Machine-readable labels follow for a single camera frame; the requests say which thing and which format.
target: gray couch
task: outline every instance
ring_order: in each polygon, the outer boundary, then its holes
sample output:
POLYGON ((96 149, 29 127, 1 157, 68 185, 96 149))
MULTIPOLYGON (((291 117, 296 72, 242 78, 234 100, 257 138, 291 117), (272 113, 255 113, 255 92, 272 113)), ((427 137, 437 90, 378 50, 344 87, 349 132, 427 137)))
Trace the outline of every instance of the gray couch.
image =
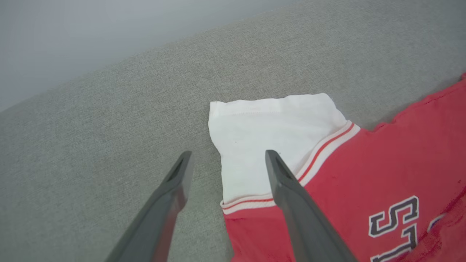
POLYGON ((170 261, 231 259, 210 101, 325 92, 371 129, 466 72, 464 0, 311 0, 77 78, 0 113, 0 261, 103 261, 184 150, 170 261))

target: striped trim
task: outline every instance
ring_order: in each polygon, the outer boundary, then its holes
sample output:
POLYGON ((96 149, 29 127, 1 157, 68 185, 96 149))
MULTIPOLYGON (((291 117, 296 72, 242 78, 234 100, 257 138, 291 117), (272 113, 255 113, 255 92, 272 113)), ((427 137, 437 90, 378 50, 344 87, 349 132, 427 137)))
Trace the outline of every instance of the striped trim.
MULTIPOLYGON (((322 164, 335 151, 346 141, 350 140, 359 131, 360 127, 348 121, 345 126, 339 131, 324 138, 317 143, 309 156, 309 159, 303 165, 303 168, 298 172, 296 178, 301 186, 305 186, 317 174, 322 164)), ((272 193, 261 196, 248 196, 240 198, 228 204, 224 204, 223 200, 220 202, 224 214, 231 214, 242 209, 273 207, 275 202, 272 193)))

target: red stripe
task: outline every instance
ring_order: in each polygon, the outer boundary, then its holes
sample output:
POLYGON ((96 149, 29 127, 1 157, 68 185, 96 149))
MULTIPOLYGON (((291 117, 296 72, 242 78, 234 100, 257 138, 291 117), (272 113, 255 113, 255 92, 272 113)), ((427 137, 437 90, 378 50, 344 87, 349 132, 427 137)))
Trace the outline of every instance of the red stripe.
POLYGON ((311 170, 311 167, 312 165, 314 164, 315 160, 317 159, 317 157, 319 156, 319 154, 322 152, 322 150, 324 150, 324 148, 326 146, 328 146, 330 143, 332 143, 333 141, 335 141, 336 139, 339 139, 340 137, 346 135, 351 129, 353 129, 353 126, 354 126, 354 123, 351 123, 351 126, 350 128, 348 128, 345 132, 339 134, 338 136, 330 139, 329 141, 327 141, 325 144, 322 145, 321 148, 319 148, 319 150, 317 151, 317 153, 315 153, 315 156, 314 158, 312 159, 312 162, 311 164, 307 167, 306 171, 304 171, 304 174, 302 174, 302 176, 298 179, 298 182, 301 182, 301 180, 304 179, 304 177, 308 174, 309 170, 311 170))
MULTIPOLYGON (((325 147, 327 147, 330 143, 332 143, 333 141, 339 139, 340 137, 346 135, 351 129, 353 129, 353 126, 354 126, 354 123, 351 123, 351 126, 343 133, 339 134, 338 136, 330 139, 329 141, 325 142, 325 144, 323 144, 321 146, 321 148, 319 148, 319 150, 317 151, 317 153, 315 153, 315 156, 314 158, 312 158, 312 161, 311 163, 309 164, 309 166, 306 168, 306 170, 304 171, 304 173, 302 174, 302 176, 298 179, 298 182, 301 182, 301 180, 304 179, 304 177, 308 174, 308 172, 311 170, 312 168, 312 165, 314 164, 314 162, 316 161, 317 157, 319 156, 319 154, 322 152, 322 150, 325 149, 325 147)), ((272 201, 274 200, 273 198, 269 198, 269 199, 262 199, 262 200, 245 200, 245 201, 242 201, 242 202, 239 202, 239 203, 236 203, 234 205, 232 205, 231 207, 225 207, 224 210, 226 209, 229 209, 229 208, 232 208, 236 205, 239 205, 239 204, 242 204, 242 203, 247 203, 247 202, 268 202, 268 201, 272 201)))

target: gray fabric surface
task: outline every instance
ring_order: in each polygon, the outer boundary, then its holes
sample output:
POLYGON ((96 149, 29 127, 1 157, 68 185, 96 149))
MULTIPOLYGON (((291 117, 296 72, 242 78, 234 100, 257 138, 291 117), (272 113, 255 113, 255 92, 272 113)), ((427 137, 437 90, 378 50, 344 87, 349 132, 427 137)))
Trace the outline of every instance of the gray fabric surface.
POLYGON ((325 92, 362 127, 466 71, 464 0, 312 0, 75 79, 0 114, 0 261, 103 261, 183 150, 170 261, 228 261, 209 102, 325 92))

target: gray wall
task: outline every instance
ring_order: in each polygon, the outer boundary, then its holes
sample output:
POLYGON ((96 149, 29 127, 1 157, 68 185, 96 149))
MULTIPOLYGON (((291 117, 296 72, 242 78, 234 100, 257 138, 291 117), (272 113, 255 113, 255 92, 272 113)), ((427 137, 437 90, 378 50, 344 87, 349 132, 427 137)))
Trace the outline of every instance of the gray wall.
POLYGON ((0 0, 0 111, 131 55, 297 0, 0 0))

